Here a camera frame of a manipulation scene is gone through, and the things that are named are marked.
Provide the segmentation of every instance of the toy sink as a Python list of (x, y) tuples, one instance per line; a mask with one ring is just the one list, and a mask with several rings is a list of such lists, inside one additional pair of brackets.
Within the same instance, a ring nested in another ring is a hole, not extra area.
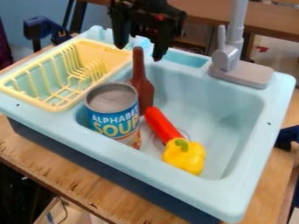
[[(101, 30), (93, 27), (79, 37), (99, 40), (97, 29)], [(0, 109), (9, 118), (205, 213), (240, 221), (281, 127), (295, 79), (274, 73), (264, 90), (243, 87), (210, 77), (210, 58), (174, 49), (159, 62), (146, 57), (145, 64), (156, 90), (155, 105), (185, 137), (206, 148), (205, 169), (198, 177), (161, 160), (163, 145), (144, 120), (141, 149), (133, 150), (88, 129), (82, 101), (53, 113), (0, 93)], [(128, 81), (131, 69), (125, 66), (111, 80)]]

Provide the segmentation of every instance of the faucet handle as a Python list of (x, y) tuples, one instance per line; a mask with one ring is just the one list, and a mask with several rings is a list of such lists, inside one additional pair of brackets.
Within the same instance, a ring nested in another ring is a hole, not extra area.
[(218, 27), (218, 49), (220, 49), (220, 51), (223, 51), (225, 49), (226, 46), (226, 27), (221, 24)]

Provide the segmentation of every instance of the soup can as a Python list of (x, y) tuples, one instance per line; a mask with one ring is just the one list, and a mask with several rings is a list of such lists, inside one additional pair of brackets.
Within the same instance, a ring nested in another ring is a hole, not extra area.
[(141, 145), (138, 92), (129, 84), (109, 82), (85, 96), (88, 126), (134, 149)]

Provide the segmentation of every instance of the dish rack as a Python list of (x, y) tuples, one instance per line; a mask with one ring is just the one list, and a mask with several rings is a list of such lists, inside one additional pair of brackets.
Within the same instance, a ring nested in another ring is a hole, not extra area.
[(0, 91), (51, 112), (71, 108), (93, 86), (132, 60), (119, 50), (86, 38), (72, 40), (0, 80)]

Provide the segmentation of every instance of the background wall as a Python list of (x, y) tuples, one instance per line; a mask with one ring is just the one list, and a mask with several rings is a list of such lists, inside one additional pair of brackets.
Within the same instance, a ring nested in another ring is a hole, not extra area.
[[(31, 41), (23, 35), (23, 21), (36, 16), (45, 16), (62, 25), (67, 3), (68, 0), (0, 0), (0, 17), (10, 44), (31, 48)], [(109, 27), (110, 18), (106, 7), (89, 3), (82, 31), (93, 25)], [(49, 44), (50, 39), (42, 41), (42, 46)]]

